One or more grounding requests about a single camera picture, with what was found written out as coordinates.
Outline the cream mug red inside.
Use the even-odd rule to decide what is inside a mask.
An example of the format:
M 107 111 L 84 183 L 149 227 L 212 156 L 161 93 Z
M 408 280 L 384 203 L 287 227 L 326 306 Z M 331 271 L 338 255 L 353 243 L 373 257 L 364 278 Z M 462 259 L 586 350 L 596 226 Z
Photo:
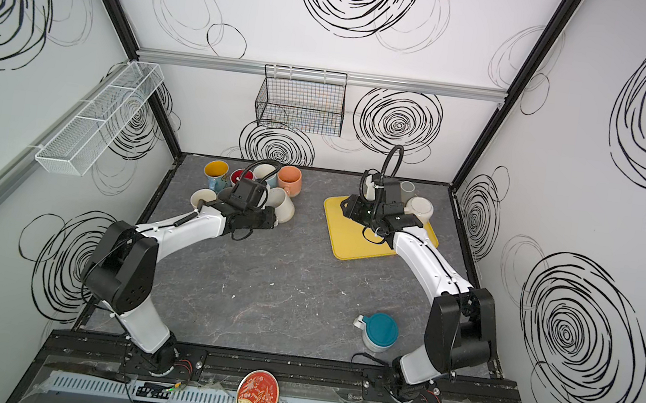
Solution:
M 238 184 L 242 179 L 253 180 L 254 174 L 251 170 L 236 169 L 231 174 L 230 182 L 232 186 Z

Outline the light blue mug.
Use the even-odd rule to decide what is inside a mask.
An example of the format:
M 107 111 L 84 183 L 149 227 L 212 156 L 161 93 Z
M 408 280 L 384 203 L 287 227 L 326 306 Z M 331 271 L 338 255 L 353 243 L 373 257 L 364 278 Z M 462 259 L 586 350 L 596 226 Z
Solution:
M 257 165 L 253 170 L 253 178 L 258 183 L 264 183 L 268 188 L 277 186 L 277 168 L 271 164 Z

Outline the pink mug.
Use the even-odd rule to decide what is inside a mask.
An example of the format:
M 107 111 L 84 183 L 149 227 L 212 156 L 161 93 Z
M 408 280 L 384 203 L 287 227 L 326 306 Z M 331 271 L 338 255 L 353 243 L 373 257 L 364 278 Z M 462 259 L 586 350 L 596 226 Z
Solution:
M 209 202 L 214 202 L 214 200 L 218 199 L 217 193 L 214 192 L 213 190 L 204 188 L 195 191 L 190 198 L 190 204 L 194 209 L 200 209 L 201 205 L 204 205 L 205 203 Z

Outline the yellow plastic tray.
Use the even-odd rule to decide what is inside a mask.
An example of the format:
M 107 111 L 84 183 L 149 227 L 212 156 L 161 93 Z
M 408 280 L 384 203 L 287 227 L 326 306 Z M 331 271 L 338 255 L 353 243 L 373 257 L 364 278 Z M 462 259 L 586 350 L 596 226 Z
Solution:
M 395 255 L 395 250 L 383 238 L 365 231 L 362 224 L 343 215 L 341 204 L 347 199 L 347 196 L 337 196 L 324 202 L 331 248 L 336 259 L 353 261 Z

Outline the blue patterned mug yellow inside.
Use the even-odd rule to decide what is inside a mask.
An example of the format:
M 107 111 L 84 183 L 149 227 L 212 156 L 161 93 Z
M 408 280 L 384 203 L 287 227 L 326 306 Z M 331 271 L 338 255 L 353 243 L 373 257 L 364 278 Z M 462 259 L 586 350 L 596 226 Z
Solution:
M 228 188 L 231 184 L 230 166 L 226 161 L 213 160 L 204 166 L 204 173 L 208 179 L 208 188 L 216 194 Z

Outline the peach mug cream base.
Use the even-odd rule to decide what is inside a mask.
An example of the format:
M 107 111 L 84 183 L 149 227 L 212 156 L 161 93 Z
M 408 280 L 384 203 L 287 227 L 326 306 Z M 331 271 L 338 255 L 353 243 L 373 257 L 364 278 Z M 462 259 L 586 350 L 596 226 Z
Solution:
M 300 168 L 295 166 L 283 166 L 277 173 L 278 185 L 290 198 L 300 195 L 303 188 L 303 175 Z

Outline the large grey mug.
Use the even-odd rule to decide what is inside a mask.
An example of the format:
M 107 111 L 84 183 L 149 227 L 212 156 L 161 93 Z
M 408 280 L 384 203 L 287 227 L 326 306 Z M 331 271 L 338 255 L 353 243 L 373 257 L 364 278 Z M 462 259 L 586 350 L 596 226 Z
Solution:
M 219 201 L 227 202 L 230 199 L 231 194 L 233 194 L 233 188 L 228 187 L 223 189 L 217 194 Z

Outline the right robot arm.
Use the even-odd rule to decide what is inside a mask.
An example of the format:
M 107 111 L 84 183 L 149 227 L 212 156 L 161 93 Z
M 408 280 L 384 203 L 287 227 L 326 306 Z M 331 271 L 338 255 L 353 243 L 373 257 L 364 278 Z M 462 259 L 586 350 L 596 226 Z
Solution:
M 461 277 L 431 243 L 423 222 L 406 213 L 400 188 L 396 178 L 365 170 L 359 192 L 347 197 L 341 210 L 394 250 L 428 297 L 422 346 L 393 363 L 398 380 L 413 386 L 493 360 L 496 308 L 489 290 Z

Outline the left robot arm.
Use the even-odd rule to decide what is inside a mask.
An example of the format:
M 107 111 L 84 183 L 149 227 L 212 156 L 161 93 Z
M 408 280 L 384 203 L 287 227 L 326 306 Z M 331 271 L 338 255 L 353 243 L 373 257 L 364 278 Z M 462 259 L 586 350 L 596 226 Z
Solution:
M 176 338 L 151 300 L 158 262 L 201 241 L 275 228 L 267 187 L 242 179 L 187 214 L 142 225 L 118 221 L 106 229 L 81 282 L 115 314 L 151 373 L 167 375 L 179 360 Z

